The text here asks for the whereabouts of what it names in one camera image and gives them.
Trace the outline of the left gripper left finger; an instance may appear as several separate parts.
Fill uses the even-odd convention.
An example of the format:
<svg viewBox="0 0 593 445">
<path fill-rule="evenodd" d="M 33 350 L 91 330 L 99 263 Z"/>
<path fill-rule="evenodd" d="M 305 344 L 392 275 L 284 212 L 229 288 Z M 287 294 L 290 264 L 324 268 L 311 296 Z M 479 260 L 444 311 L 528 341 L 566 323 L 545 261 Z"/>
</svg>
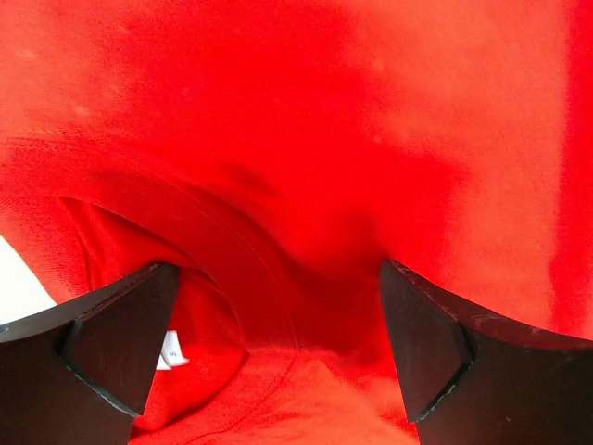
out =
<svg viewBox="0 0 593 445">
<path fill-rule="evenodd" d="M 126 444 L 179 285 L 156 263 L 1 327 L 3 445 Z"/>
</svg>

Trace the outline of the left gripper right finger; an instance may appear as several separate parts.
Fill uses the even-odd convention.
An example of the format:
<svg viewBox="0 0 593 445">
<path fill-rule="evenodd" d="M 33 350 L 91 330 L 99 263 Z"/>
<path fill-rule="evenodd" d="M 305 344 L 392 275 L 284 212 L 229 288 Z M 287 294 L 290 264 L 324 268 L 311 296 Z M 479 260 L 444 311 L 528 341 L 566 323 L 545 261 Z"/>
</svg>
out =
<svg viewBox="0 0 593 445">
<path fill-rule="evenodd" d="M 592 344 L 512 320 L 385 261 L 380 296 L 423 444 L 588 444 Z"/>
</svg>

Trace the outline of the red t shirt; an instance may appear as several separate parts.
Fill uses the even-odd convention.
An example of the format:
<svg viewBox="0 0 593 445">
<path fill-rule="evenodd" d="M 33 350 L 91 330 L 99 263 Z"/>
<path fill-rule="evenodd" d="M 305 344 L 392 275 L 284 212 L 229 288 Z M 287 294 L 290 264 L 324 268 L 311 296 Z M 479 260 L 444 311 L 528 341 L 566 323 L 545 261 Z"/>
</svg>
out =
<svg viewBox="0 0 593 445">
<path fill-rule="evenodd" d="M 414 444 L 384 259 L 592 334 L 588 1 L 5 1 L 1 234 L 180 270 L 135 444 Z"/>
</svg>

